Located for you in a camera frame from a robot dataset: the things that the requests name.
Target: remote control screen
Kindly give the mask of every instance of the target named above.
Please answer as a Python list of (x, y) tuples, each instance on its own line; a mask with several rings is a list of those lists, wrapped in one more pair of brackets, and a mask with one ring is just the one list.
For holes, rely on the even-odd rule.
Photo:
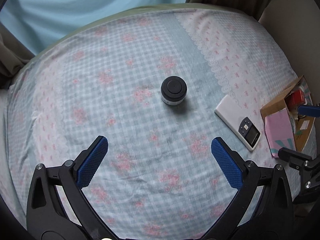
[(257, 128), (252, 125), (247, 133), (247, 135), (245, 136), (245, 140), (250, 144), (251, 147), (253, 147), (258, 138), (260, 136), (260, 132), (257, 130)]

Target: beige wall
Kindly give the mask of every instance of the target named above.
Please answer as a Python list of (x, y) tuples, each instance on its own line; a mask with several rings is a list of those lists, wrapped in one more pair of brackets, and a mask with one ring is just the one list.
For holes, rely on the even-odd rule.
[[(313, 103), (320, 103), (320, 9), (314, 0), (271, 0), (259, 22), (286, 54), (298, 76), (305, 75)], [(316, 119), (320, 154), (320, 118)]]

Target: cardboard box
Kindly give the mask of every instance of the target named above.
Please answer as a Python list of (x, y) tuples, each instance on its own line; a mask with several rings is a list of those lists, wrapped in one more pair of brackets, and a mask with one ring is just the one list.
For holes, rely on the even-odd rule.
[[(260, 113), (263, 119), (263, 122), (265, 122), (265, 118), (268, 115), (274, 114), (276, 112), (279, 112), (281, 110), (283, 110), (284, 108), (287, 109), (287, 114), (288, 114), (288, 119), (290, 119), (289, 116), (289, 110), (288, 107), (284, 101), (284, 99), (290, 95), (291, 91), (300, 83), (305, 82), (306, 83), (306, 79), (304, 76), (301, 76), (299, 78), (297, 78), (296, 80), (294, 80), (293, 82), (291, 82), (282, 92), (280, 92), (274, 99), (272, 99), (269, 103), (267, 103), (266, 105), (264, 105), (261, 109), (260, 109)], [(303, 124), (304, 121), (309, 121), (308, 122), (308, 126), (304, 127), (305, 129), (301, 130), (301, 126)], [(296, 131), (295, 134), (293, 135), (294, 137), (294, 143), (295, 143), (295, 147), (296, 147), (296, 151), (301, 152), (305, 145), (306, 142), (308, 141), (312, 126), (314, 124), (315, 118), (311, 117), (311, 116), (306, 116), (302, 119), (296, 120)]]

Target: white label sticker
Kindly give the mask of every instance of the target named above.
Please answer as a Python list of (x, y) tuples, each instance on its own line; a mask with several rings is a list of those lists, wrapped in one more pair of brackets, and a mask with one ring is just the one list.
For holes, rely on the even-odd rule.
[(309, 120), (303, 121), (300, 130), (305, 130), (305, 129), (307, 129), (307, 128), (308, 128), (308, 125), (309, 125), (309, 122), (310, 122)]

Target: pink paper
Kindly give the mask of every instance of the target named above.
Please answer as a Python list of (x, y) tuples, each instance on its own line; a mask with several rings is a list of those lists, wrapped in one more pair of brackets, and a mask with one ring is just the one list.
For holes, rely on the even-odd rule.
[(282, 147), (296, 149), (290, 119), (285, 108), (266, 117), (265, 131), (274, 157), (278, 157), (278, 150)]

